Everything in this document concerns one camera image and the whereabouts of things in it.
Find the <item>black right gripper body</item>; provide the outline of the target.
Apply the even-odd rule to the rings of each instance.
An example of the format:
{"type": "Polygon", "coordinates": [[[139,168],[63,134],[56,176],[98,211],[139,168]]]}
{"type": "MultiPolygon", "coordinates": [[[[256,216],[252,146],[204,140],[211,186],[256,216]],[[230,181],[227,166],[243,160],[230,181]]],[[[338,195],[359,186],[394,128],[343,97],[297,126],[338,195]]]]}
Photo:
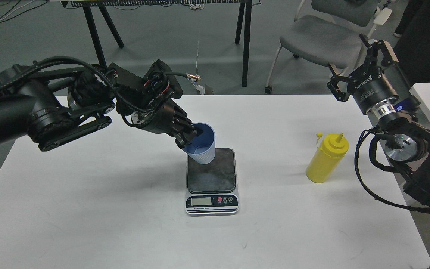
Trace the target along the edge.
{"type": "Polygon", "coordinates": [[[371,67],[368,71],[358,67],[349,77],[356,82],[348,85],[348,92],[352,94],[363,115],[367,115],[379,102],[386,99],[396,102],[399,99],[399,94],[393,89],[380,67],[371,67]]]}

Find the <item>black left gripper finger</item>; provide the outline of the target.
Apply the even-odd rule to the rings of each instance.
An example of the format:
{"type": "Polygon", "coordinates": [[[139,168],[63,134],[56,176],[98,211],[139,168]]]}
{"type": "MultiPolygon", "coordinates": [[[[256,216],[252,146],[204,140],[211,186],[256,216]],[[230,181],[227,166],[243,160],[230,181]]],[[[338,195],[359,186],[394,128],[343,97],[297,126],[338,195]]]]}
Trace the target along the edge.
{"type": "Polygon", "coordinates": [[[204,132],[202,127],[203,125],[204,123],[202,122],[185,124],[180,132],[180,135],[184,139],[193,139],[197,136],[201,136],[204,132]]]}
{"type": "Polygon", "coordinates": [[[178,148],[183,149],[190,145],[196,136],[197,133],[176,133],[174,138],[178,148]]]}

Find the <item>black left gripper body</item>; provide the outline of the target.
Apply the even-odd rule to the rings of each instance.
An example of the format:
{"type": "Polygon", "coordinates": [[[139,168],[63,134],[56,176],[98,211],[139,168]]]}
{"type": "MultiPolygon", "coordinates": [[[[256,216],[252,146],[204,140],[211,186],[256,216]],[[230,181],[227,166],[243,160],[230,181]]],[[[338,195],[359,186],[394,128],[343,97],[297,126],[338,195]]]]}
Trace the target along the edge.
{"type": "Polygon", "coordinates": [[[193,140],[193,125],[187,113],[174,101],[167,101],[158,109],[145,114],[134,112],[131,121],[125,121],[130,127],[151,133],[165,133],[176,140],[193,140]]]}

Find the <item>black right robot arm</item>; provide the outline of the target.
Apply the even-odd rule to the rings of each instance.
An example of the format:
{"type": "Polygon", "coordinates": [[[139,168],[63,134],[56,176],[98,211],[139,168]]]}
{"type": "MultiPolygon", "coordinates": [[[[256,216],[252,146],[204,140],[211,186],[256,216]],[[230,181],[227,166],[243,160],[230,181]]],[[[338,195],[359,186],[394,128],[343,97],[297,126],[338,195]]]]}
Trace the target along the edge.
{"type": "Polygon", "coordinates": [[[418,123],[416,113],[420,102],[410,96],[412,102],[406,109],[395,104],[399,96],[384,75],[387,68],[399,61],[391,45],[384,40],[370,43],[364,34],[359,37],[367,48],[364,63],[347,77],[329,63],[332,77],[327,84],[338,101],[346,102],[352,96],[364,115],[373,114],[378,121],[373,128],[362,131],[356,144],[356,176],[375,200],[409,211],[430,213],[430,130],[418,123]],[[359,172],[358,158],[362,143],[370,134],[374,135],[368,150],[372,165],[385,172],[399,173],[405,180],[404,192],[421,207],[393,203],[365,185],[359,172]]]}

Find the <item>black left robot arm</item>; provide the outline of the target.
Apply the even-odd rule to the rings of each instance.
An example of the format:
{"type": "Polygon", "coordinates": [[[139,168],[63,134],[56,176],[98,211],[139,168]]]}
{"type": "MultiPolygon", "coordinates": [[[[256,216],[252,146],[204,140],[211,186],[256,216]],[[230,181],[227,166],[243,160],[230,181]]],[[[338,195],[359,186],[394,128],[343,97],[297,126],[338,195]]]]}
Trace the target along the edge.
{"type": "Polygon", "coordinates": [[[29,136],[47,152],[109,126],[115,109],[126,125],[168,134],[186,148],[205,131],[174,102],[183,94],[177,76],[201,79],[173,72],[161,60],[142,77],[115,63],[103,67],[68,56],[15,64],[0,72],[0,145],[29,136]]]}

